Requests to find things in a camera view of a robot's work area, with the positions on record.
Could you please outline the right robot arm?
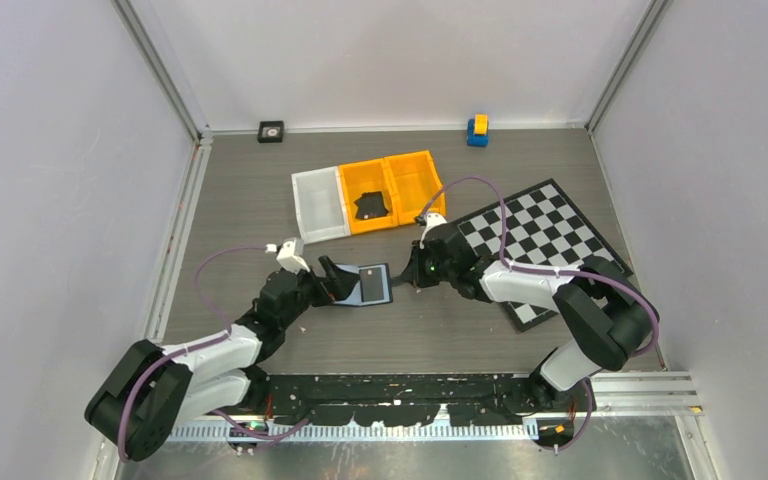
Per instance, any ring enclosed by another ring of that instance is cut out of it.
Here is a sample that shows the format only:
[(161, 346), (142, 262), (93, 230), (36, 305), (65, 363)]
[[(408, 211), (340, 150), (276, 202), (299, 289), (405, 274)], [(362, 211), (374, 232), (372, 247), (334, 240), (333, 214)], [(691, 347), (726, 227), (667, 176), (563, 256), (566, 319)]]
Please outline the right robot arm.
[(462, 297), (520, 303), (557, 312), (572, 339), (529, 376), (531, 397), (556, 410), (571, 388), (601, 370), (619, 371), (653, 347), (659, 316), (652, 304), (605, 258), (562, 267), (478, 255), (453, 224), (427, 225), (412, 244), (399, 281), (423, 289), (447, 283)]

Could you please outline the dark grey credit card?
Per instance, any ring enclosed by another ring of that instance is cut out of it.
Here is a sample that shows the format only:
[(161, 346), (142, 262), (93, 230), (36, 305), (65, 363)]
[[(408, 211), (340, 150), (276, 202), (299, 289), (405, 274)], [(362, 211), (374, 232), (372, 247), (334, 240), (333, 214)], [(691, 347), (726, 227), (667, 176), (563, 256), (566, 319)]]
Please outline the dark grey credit card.
[(387, 197), (382, 191), (369, 193), (370, 203), (377, 209), (387, 209)]

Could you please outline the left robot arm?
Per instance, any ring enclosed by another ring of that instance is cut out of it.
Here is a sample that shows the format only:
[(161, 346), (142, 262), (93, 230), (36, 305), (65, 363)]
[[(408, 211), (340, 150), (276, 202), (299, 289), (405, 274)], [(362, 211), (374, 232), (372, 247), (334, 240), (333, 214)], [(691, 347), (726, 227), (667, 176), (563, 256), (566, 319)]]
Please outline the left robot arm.
[(281, 268), (272, 272), (251, 307), (217, 334), (161, 347), (143, 339), (130, 346), (88, 402), (84, 418), (142, 461), (172, 430), (224, 407), (244, 414), (268, 403), (270, 384), (259, 366), (284, 343), (288, 327), (312, 307), (359, 294), (362, 268), (319, 259), (323, 275)]

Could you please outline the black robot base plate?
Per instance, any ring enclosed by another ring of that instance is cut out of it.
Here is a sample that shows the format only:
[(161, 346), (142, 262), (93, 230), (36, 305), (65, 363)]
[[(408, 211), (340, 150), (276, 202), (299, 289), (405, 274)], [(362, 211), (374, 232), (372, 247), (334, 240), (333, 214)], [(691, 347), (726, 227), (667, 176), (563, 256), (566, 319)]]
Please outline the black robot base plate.
[(426, 426), (446, 416), (456, 427), (513, 425), (527, 416), (565, 420), (588, 409), (585, 389), (550, 393), (514, 374), (269, 374), (239, 406), (279, 424)]

